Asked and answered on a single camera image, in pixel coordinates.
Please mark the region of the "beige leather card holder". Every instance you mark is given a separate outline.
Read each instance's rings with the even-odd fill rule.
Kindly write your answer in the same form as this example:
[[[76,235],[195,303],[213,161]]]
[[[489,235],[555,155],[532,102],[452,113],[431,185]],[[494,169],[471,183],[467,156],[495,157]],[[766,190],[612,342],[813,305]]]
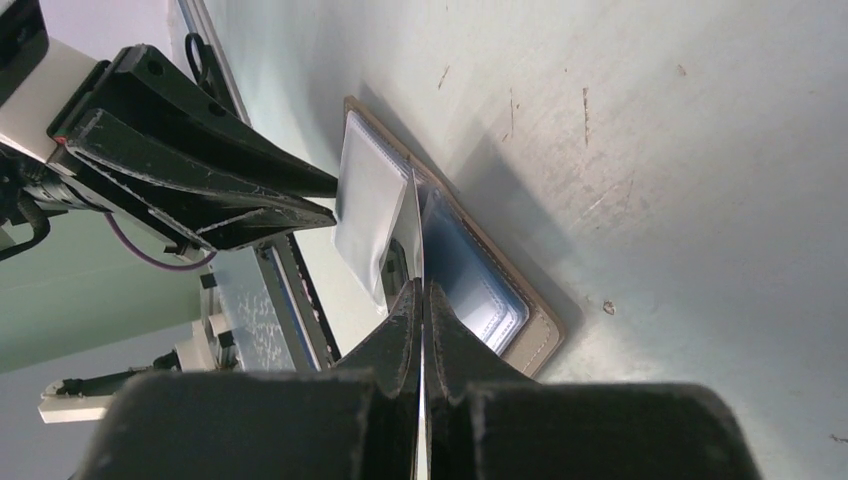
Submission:
[[[565,322],[467,212],[438,169],[353,95],[344,98],[344,116],[361,120],[380,146],[411,169],[422,213],[424,265],[457,317],[513,368],[537,376],[562,345]]]

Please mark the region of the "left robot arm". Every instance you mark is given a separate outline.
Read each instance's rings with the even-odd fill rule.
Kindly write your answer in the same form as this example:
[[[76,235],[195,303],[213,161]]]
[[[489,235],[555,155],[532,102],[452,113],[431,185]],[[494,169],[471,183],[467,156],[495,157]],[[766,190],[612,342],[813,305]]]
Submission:
[[[238,113],[224,64],[200,33],[181,70],[137,44],[95,59],[53,38],[37,1],[1,5],[1,222],[42,243],[54,216],[125,217],[183,256],[333,226],[337,179]]]

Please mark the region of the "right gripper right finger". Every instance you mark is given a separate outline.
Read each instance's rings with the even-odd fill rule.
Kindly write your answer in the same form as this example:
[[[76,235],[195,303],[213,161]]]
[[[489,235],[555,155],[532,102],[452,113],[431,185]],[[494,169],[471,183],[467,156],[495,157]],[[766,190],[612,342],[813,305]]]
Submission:
[[[694,383],[534,381],[423,290],[435,479],[757,479],[731,409]]]

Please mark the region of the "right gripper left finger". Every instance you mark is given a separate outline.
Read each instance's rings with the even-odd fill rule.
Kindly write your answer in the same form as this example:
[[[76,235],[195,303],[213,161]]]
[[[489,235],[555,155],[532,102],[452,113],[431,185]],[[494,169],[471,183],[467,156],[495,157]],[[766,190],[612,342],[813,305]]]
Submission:
[[[112,401],[79,479],[411,479],[422,285],[321,372],[146,373]]]

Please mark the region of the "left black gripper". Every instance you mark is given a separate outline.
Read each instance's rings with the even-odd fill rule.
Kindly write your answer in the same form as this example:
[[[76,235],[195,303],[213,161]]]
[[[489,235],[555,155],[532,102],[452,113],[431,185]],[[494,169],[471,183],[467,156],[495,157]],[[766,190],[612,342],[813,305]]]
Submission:
[[[123,215],[179,250],[216,252],[336,223],[311,200],[335,195],[334,176],[253,130],[151,45],[96,63],[47,134],[72,186],[1,145],[1,226],[32,231],[2,246],[2,261],[42,243],[50,218],[70,210]]]

